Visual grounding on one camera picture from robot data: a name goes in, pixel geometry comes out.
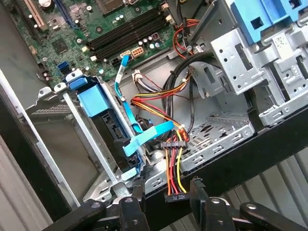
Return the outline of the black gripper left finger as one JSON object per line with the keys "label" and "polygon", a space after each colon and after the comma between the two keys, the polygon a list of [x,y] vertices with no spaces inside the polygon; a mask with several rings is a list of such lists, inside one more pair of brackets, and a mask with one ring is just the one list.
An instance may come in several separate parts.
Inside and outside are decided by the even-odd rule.
{"label": "black gripper left finger", "polygon": [[51,231],[144,231],[145,181],[137,179],[132,195],[114,203],[88,200],[49,226]]}

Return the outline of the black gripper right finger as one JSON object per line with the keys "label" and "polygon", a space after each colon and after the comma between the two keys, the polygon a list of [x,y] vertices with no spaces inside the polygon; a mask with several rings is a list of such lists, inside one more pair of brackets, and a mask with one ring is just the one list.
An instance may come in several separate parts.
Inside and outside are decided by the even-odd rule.
{"label": "black gripper right finger", "polygon": [[307,228],[256,203],[239,209],[220,197],[210,197],[201,178],[190,181],[190,207],[202,231],[306,231]]}

